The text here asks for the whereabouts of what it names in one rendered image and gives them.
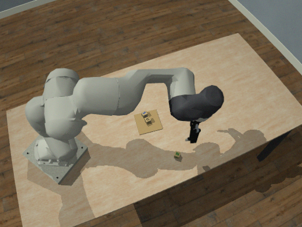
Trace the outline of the tan flat square mat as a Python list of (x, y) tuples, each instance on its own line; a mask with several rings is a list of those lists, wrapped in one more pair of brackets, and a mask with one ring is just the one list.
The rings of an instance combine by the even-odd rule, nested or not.
[(134, 115), (139, 135), (163, 129), (156, 109), (147, 111), (147, 113), (151, 119), (149, 124), (146, 124), (145, 118), (142, 117), (141, 113)]

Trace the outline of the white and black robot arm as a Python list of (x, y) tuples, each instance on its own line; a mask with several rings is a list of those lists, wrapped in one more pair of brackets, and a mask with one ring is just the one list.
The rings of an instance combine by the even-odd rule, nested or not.
[(170, 113), (180, 121), (204, 122), (224, 102), (223, 92), (214, 85), (195, 94), (194, 74), (184, 67), (135, 69), (120, 78), (82, 79), (72, 69), (56, 68), (49, 73), (42, 96), (25, 106), (29, 124), (44, 137), (34, 146), (38, 165), (66, 167), (78, 151), (74, 137), (87, 124), (82, 118), (128, 115), (141, 101), (147, 83), (165, 83)]

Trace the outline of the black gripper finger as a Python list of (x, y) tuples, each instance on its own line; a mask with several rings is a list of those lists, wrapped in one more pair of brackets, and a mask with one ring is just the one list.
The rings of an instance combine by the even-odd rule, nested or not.
[[(198, 139), (198, 135), (201, 131), (201, 129), (198, 128), (198, 124), (196, 124), (195, 126), (193, 126), (192, 124), (193, 122), (190, 121), (190, 136), (185, 139), (185, 141), (190, 141), (190, 143), (196, 143), (197, 139)], [(196, 127), (196, 128), (195, 128)]]

